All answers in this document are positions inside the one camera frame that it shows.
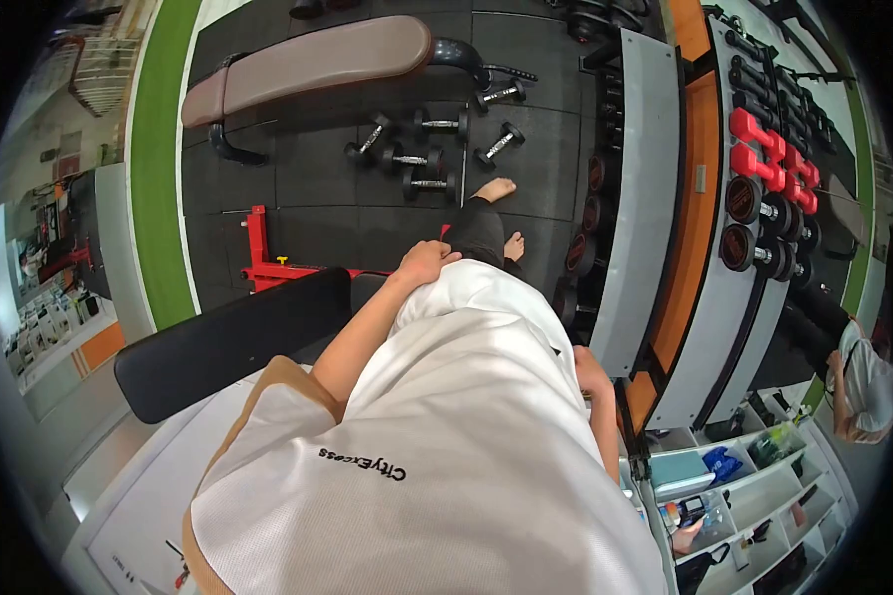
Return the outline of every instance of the bag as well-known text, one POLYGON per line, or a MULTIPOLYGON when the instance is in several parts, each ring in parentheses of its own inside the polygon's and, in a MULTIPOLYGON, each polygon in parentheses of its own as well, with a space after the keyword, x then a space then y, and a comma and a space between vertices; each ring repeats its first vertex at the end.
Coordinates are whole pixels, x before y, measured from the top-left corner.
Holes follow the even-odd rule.
POLYGON ((678 581, 678 592, 681 595, 694 595, 704 580, 707 570, 714 565, 721 564, 727 554, 731 552, 730 543, 722 543, 714 551, 705 552, 700 556, 688 560, 684 564, 675 566, 675 579, 678 581))

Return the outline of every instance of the green wall stripe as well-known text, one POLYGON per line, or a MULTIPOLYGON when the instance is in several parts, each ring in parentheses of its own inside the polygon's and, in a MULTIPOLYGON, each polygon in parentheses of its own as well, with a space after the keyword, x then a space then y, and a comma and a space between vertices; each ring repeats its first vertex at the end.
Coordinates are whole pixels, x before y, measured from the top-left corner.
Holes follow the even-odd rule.
POLYGON ((132 115, 132 219, 157 329, 195 315, 179 235, 175 131, 182 71, 202 0, 164 0, 139 72, 132 115))

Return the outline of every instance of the hand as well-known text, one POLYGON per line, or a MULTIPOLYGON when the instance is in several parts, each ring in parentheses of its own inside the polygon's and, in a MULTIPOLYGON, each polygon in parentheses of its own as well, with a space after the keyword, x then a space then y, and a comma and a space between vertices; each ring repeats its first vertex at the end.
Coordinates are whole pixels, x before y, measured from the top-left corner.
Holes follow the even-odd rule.
POLYGON ((593 399, 614 399, 615 387, 589 348, 575 345, 572 346, 572 352, 575 354, 575 375, 579 378, 579 388, 592 395, 593 399))
POLYGON ((841 372, 844 369, 844 360, 840 357, 840 351, 834 350, 827 358, 827 365, 832 372, 841 372))
POLYGON ((402 280, 411 291, 421 285, 432 283, 440 278, 440 269, 463 258, 460 252, 451 252, 449 244, 437 242, 417 242, 404 255, 400 267, 391 278, 402 280))

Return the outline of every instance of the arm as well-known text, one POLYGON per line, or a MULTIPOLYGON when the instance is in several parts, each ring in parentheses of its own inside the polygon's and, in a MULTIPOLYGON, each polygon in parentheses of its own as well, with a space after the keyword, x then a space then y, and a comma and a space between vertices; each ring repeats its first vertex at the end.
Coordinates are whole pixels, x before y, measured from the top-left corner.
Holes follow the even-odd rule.
POLYGON ((404 256, 400 268, 321 353, 311 376, 338 402, 346 402, 370 357, 386 340, 406 297, 419 286, 439 279, 440 269, 460 258, 459 252, 450 253, 449 244, 416 244, 404 256))
POLYGON ((619 484, 619 435, 615 413, 615 387, 588 348, 574 346, 575 373, 579 387, 592 396, 589 424, 599 446, 608 476, 619 484))

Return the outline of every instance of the white shelving unit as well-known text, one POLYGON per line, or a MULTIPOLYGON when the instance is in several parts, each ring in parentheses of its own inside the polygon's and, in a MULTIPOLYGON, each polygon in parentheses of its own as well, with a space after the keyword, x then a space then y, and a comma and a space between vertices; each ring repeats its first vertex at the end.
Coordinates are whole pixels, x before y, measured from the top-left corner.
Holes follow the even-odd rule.
POLYGON ((834 473, 835 469, 839 469, 829 459, 834 455, 821 447, 809 428, 804 430, 790 422, 773 397, 766 396, 763 402, 774 414, 771 426, 765 425, 761 417, 747 403, 743 403, 745 421, 740 436, 713 443, 701 431, 674 428, 657 441, 648 442, 652 460, 687 452, 704 455, 718 446, 725 446, 726 454, 742 462, 741 468, 726 482, 713 483, 670 501, 679 503, 686 497, 700 495, 705 506, 722 511, 721 522, 701 530, 691 542, 688 554, 676 554, 671 550, 670 535, 658 511, 667 503, 654 501, 650 484, 643 486, 631 481, 626 452, 622 449, 620 469, 624 481, 634 490, 633 504, 643 506, 648 516, 652 534, 659 543, 663 559, 666 559, 671 593, 678 592, 675 566, 704 553, 714 552, 724 543, 729 543, 730 550, 720 564, 708 570, 698 588, 699 595, 752 595, 754 584, 798 547, 803 550, 807 560, 805 570, 797 581, 781 590, 781 595, 803 592, 814 573, 834 550, 855 513, 855 510, 849 509, 844 488, 834 473), (777 427, 786 432, 790 451, 782 459, 761 469, 754 464, 749 448, 777 427), (795 516, 797 506, 800 509, 795 516), (767 522, 765 539, 752 543, 746 541, 754 530, 767 522), (743 550, 742 543, 747 543, 743 550), (735 564, 735 553, 739 551, 746 554, 748 559, 748 564, 740 570, 735 564))

